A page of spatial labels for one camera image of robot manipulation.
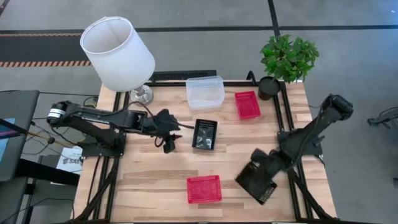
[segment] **orange striped tape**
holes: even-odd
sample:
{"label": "orange striped tape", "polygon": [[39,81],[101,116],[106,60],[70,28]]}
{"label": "orange striped tape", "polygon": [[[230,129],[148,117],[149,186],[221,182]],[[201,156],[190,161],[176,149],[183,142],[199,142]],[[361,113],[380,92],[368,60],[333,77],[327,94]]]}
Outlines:
{"label": "orange striped tape", "polygon": [[0,34],[0,37],[65,37],[65,36],[79,36],[81,33],[70,34]]}
{"label": "orange striped tape", "polygon": [[90,66],[90,61],[65,61],[65,62],[0,62],[0,67],[71,67],[71,66]]}

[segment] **small black container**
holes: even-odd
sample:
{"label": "small black container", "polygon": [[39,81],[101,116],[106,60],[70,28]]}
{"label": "small black container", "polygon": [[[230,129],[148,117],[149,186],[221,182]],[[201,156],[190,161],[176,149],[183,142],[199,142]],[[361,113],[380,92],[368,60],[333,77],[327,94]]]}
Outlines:
{"label": "small black container", "polygon": [[217,133],[217,121],[197,119],[193,132],[192,147],[213,150]]}
{"label": "small black container", "polygon": [[280,91],[280,83],[274,77],[264,77],[259,81],[259,98],[269,100]]}

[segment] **green plant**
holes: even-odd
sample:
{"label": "green plant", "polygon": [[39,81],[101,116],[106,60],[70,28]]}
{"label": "green plant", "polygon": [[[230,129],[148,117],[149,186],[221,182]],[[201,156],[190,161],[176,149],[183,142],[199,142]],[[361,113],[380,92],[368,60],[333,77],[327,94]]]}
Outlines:
{"label": "green plant", "polygon": [[314,42],[303,41],[297,37],[289,42],[290,35],[270,37],[268,44],[261,49],[264,58],[261,63],[266,65],[265,72],[275,78],[283,78],[290,83],[307,76],[307,72],[314,67],[319,52]]}

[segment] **black plant pot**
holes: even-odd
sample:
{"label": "black plant pot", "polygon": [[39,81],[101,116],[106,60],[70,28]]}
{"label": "black plant pot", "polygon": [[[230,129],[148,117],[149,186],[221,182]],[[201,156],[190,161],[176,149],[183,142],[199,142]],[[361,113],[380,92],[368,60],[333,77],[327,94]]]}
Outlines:
{"label": "black plant pot", "polygon": [[274,77],[264,77],[259,81],[259,98],[269,100],[280,91],[280,83]]}

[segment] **lamp base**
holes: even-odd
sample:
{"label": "lamp base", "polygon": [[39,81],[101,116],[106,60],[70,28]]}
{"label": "lamp base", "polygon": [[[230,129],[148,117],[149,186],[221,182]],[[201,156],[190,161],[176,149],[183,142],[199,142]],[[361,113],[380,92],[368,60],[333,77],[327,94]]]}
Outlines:
{"label": "lamp base", "polygon": [[145,105],[148,105],[154,99],[154,93],[152,89],[147,85],[142,85],[135,90],[131,90],[130,99],[132,101],[138,101]]}

